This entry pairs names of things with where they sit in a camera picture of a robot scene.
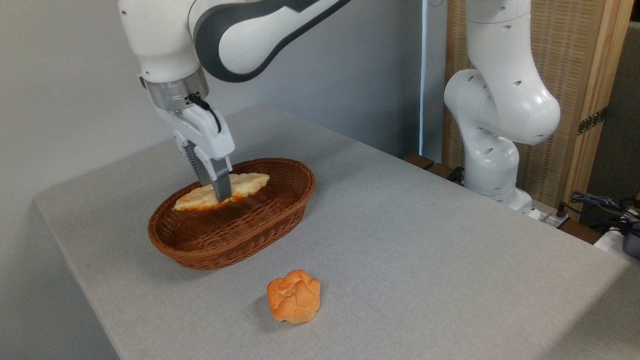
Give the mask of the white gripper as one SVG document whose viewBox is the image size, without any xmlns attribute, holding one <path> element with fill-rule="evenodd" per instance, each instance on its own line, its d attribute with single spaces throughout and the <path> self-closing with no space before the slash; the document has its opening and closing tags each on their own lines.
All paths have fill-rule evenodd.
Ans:
<svg viewBox="0 0 640 360">
<path fill-rule="evenodd" d="M 173 128 L 174 141 L 201 186 L 212 185 L 219 203 L 229 199 L 233 193 L 229 155 L 235 145 L 222 115 L 198 104 L 178 111 L 156 107 L 155 111 Z"/>
</svg>

